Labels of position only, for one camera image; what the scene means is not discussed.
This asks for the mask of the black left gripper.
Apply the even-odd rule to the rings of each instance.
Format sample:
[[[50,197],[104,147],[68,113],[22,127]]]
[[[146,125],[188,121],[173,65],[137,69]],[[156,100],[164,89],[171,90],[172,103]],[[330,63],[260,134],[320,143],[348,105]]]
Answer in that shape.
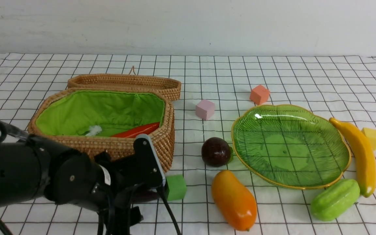
[[[109,153],[104,151],[94,159],[106,169],[104,180],[98,187],[99,192],[105,193],[107,201],[98,212],[98,229],[105,226],[106,235],[130,235],[130,228],[144,219],[140,208],[132,207],[134,193],[141,185],[141,179],[135,173],[136,155],[112,161]]]

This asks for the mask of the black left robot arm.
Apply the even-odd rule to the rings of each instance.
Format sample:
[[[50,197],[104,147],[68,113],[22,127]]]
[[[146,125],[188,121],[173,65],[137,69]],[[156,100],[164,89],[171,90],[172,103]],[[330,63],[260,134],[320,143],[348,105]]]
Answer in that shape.
[[[99,235],[129,235],[131,226],[143,220],[139,207],[132,207],[131,186],[106,151],[90,159],[38,136],[0,141],[0,207],[39,197],[96,212]],[[1,219],[0,231],[11,234]]]

